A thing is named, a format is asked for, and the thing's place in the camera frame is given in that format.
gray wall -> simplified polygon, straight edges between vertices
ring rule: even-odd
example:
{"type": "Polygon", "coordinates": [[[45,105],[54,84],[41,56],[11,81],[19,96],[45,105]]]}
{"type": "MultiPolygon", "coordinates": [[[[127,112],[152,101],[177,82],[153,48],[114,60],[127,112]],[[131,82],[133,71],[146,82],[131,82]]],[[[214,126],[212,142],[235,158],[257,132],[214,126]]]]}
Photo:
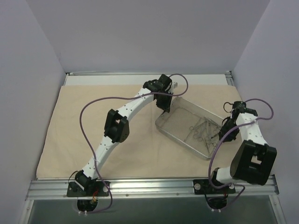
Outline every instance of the gray wall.
{"type": "Polygon", "coordinates": [[[27,0],[65,71],[232,70],[269,0],[27,0]]]}
{"type": "Polygon", "coordinates": [[[17,223],[64,77],[26,1],[0,1],[0,223],[17,223]]]}
{"type": "MultiPolygon", "coordinates": [[[[268,143],[277,148],[275,174],[288,223],[298,223],[299,163],[299,1],[271,0],[240,61],[235,83],[243,99],[258,97],[274,108],[271,121],[261,121],[268,143]]],[[[250,104],[269,115],[262,104],[250,104]]]]}

wall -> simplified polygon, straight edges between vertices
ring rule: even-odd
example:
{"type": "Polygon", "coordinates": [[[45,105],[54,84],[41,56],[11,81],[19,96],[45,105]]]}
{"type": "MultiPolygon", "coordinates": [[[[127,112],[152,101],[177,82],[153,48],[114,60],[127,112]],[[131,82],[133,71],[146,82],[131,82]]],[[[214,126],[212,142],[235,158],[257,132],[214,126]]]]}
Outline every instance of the wall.
{"type": "Polygon", "coordinates": [[[0,1],[0,223],[19,219],[64,71],[25,0],[0,1]]]}
{"type": "MultiPolygon", "coordinates": [[[[298,223],[299,161],[299,1],[271,0],[233,71],[243,99],[263,98],[274,108],[261,121],[266,140],[278,151],[275,174],[287,222],[298,223]]],[[[256,107],[259,115],[269,109],[256,107]]]]}
{"type": "Polygon", "coordinates": [[[269,0],[27,0],[65,71],[232,70],[269,0]]]}

beige table surface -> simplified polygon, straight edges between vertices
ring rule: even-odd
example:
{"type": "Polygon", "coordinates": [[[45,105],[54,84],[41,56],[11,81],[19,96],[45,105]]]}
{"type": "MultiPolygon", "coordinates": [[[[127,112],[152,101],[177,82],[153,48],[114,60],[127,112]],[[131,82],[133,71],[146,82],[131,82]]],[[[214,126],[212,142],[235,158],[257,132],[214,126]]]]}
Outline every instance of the beige table surface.
{"type": "MultiPolygon", "coordinates": [[[[68,178],[89,161],[92,153],[79,127],[79,114],[86,103],[106,96],[132,97],[140,87],[63,86],[48,128],[37,178],[68,178]]],[[[184,88],[179,86],[175,93],[182,92],[184,88]]],[[[190,85],[183,98],[223,118],[228,115],[222,108],[223,103],[241,99],[236,88],[228,85],[190,85]]],[[[83,127],[95,149],[103,136],[107,112],[124,104],[124,100],[105,100],[85,110],[83,127]]],[[[131,120],[128,139],[114,149],[100,171],[105,178],[207,177],[209,161],[195,156],[156,129],[155,120],[161,112],[153,102],[131,120]]],[[[213,167],[229,166],[240,144],[240,137],[234,142],[224,143],[213,167]]]]}

black mounting plate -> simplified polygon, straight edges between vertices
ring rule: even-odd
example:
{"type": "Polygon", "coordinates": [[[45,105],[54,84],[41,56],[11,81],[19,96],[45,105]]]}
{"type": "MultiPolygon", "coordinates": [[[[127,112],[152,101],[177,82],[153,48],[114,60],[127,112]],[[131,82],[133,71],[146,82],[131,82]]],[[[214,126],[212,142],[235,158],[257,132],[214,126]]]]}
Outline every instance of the black mounting plate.
{"type": "MultiPolygon", "coordinates": [[[[109,181],[105,181],[105,183],[108,186],[110,186],[109,181]]],[[[95,183],[95,189],[99,190],[99,192],[95,196],[109,196],[108,192],[103,191],[104,186],[105,185],[103,184],[102,181],[97,181],[95,183]]],[[[93,194],[94,194],[94,192],[87,193],[87,192],[83,191],[75,182],[69,182],[66,196],[67,197],[92,197],[93,194]]]]}
{"type": "Polygon", "coordinates": [[[215,189],[210,185],[210,182],[208,179],[198,179],[198,180],[193,180],[193,186],[195,184],[199,183],[200,184],[200,189],[196,190],[194,188],[194,193],[196,195],[219,195],[219,194],[234,194],[235,193],[235,188],[231,189],[228,186],[222,189],[215,189]]]}

wire mesh basket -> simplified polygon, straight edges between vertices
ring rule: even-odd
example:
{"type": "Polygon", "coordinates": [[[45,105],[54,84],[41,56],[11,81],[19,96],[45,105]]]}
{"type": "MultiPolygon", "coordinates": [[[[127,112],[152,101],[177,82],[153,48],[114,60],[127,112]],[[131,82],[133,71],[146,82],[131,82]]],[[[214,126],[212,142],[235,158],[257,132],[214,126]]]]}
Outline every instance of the wire mesh basket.
{"type": "Polygon", "coordinates": [[[181,97],[171,103],[169,113],[162,113],[157,129],[204,160],[211,159],[218,143],[222,118],[181,97]]]}

